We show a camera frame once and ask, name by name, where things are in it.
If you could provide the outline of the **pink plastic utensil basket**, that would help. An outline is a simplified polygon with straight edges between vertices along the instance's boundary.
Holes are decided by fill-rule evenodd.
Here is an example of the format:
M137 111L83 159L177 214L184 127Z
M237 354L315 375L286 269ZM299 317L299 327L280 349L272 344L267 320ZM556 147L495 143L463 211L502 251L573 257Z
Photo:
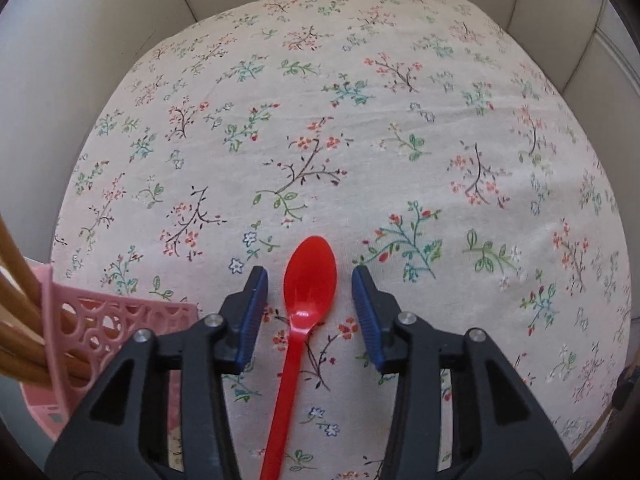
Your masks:
M194 304L89 292L53 281L50 264L32 270L41 285L44 352L52 387L23 384L21 389L30 416L53 440L136 330L165 335L186 330L198 320Z

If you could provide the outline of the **floral tablecloth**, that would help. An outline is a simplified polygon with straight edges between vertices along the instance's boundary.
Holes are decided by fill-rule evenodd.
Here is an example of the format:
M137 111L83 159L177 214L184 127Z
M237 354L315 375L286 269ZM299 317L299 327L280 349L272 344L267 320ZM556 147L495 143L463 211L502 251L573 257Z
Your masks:
M244 478L262 468L288 326L283 272L323 236L337 262L282 474L375 479L396 378L373 367L350 276L434 327L480 326L568 452L603 413L630 325L608 177L561 93L465 0L260 0L132 66L70 177L54 277L219 309L269 274L254 358L224 380Z

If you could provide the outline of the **red plastic spoon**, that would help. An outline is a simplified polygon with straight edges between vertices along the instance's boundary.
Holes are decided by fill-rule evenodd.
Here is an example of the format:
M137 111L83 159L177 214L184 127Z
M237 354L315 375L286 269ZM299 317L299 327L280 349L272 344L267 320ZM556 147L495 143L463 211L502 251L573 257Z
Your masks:
M283 275L282 292L290 332L260 470L263 479L280 477L306 341L331 309L336 284L337 266L329 242L317 235L307 237L294 250Z

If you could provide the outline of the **wooden chopstick bundle on table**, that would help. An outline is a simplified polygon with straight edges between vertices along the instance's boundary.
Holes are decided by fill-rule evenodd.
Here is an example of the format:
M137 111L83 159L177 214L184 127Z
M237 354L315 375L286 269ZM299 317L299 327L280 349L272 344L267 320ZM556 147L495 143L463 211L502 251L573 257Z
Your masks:
M1 227L1 374L39 388L53 387L47 354L44 279L50 266L32 263Z

